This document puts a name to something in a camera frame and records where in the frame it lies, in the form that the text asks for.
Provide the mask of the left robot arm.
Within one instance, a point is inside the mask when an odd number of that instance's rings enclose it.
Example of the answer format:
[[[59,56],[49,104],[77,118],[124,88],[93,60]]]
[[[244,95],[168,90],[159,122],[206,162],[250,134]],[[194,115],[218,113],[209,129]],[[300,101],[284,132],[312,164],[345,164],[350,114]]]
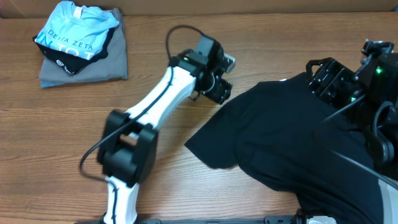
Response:
[[[135,223],[140,185],[155,162],[159,130],[193,92],[222,104],[232,85],[222,79],[236,65],[219,42],[201,36],[195,49],[171,57],[161,81],[137,105],[107,117],[97,161],[108,183],[107,211],[101,223]]]

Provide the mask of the black folded t-shirt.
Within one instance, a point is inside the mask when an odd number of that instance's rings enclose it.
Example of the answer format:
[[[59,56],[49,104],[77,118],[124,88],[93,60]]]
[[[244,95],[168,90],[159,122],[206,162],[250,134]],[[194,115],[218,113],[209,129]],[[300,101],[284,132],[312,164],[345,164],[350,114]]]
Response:
[[[90,57],[89,60],[81,57],[74,56],[72,54],[67,54],[62,51],[50,49],[46,46],[40,45],[36,43],[40,51],[43,53],[46,59],[49,59],[50,61],[53,61],[56,65],[61,67],[63,70],[65,70],[67,73],[75,75],[77,74],[80,70],[84,69],[86,66],[95,63],[101,59],[104,59],[108,56],[108,45],[113,37],[115,28],[110,28],[108,31],[108,34],[105,38],[103,48],[102,50]]]

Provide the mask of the light blue folded t-shirt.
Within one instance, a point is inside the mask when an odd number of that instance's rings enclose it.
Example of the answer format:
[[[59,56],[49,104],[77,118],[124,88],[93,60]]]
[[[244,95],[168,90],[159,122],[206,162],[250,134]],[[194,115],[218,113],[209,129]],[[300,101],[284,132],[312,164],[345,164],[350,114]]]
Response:
[[[34,37],[34,42],[90,60],[102,51],[108,32],[118,25],[119,21],[109,11],[61,1]]]

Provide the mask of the blue folded bottom t-shirt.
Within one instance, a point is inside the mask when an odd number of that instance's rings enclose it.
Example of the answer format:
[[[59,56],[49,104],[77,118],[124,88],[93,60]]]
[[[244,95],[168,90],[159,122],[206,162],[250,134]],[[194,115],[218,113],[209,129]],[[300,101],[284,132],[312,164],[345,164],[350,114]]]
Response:
[[[40,87],[41,88],[51,88],[55,86],[62,86],[62,85],[67,85],[67,82],[50,82],[50,81],[41,81],[40,82]]]

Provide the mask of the grey folded t-shirt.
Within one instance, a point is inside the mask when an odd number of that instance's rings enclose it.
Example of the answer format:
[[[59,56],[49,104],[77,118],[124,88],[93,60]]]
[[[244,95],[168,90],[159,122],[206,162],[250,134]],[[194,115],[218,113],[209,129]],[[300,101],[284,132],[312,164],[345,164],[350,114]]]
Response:
[[[112,9],[111,13],[119,21],[119,25],[115,29],[108,45],[108,56],[106,58],[86,66],[77,75],[67,73],[53,61],[44,58],[42,69],[39,73],[40,81],[67,82],[69,84],[127,80],[127,52],[123,15],[118,8]]]

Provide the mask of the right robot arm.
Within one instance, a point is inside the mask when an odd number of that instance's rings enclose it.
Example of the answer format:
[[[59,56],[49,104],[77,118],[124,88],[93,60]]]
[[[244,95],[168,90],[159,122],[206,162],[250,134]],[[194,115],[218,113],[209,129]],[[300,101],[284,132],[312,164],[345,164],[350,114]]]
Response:
[[[366,40],[352,71],[328,57],[306,64],[308,89],[363,134],[379,179],[384,222],[397,223],[397,52],[392,42]]]

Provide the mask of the black t-shirt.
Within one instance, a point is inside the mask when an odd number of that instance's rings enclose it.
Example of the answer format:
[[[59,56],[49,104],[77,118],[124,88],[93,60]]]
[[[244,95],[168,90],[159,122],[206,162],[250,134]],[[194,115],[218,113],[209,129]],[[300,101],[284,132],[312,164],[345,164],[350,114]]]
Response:
[[[225,104],[187,142],[214,169],[239,166],[303,210],[338,223],[382,223],[383,204],[363,135],[307,89],[304,74],[260,82]]]
[[[86,66],[95,63],[101,59],[104,59],[108,56],[108,45],[113,37],[115,28],[110,28],[108,31],[108,34],[105,38],[103,48],[102,50],[90,57],[89,60],[81,57],[74,56],[72,54],[67,54],[62,51],[50,49],[46,46],[40,45],[36,43],[40,51],[43,53],[46,59],[49,59],[50,61],[53,61],[56,65],[61,67],[63,70],[65,70],[67,73],[75,75],[77,74],[80,70],[84,69]]]

